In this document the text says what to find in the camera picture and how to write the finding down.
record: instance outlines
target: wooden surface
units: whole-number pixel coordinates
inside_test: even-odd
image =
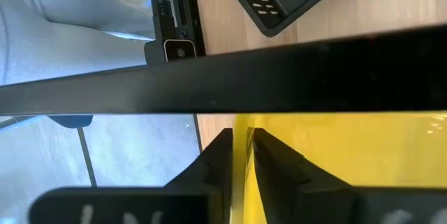
[[[278,36],[266,38],[237,0],[198,5],[208,55],[447,22],[447,0],[322,0]],[[204,148],[233,121],[233,115],[198,115]]]

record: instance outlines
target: gray floor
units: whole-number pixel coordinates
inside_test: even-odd
[[[95,116],[85,136],[99,186],[162,186],[199,154],[192,115]],[[47,117],[0,130],[0,162],[0,224],[26,223],[45,191],[89,185],[77,131]]]

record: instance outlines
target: gray fabric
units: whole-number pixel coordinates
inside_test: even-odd
[[[0,84],[145,64],[152,14],[119,0],[0,0]]]

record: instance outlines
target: light wood panel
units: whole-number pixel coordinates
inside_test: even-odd
[[[208,54],[447,21],[447,3],[442,0],[322,0],[278,36],[266,38],[237,0],[198,0],[198,5]],[[198,119],[204,147],[233,122],[232,116]]]

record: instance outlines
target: yellow surface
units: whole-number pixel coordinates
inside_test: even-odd
[[[447,113],[239,115],[236,155],[247,146],[248,127],[264,128],[353,185],[447,187]],[[251,161],[244,197],[236,198],[244,205],[239,220],[265,223],[252,157],[235,160]]]

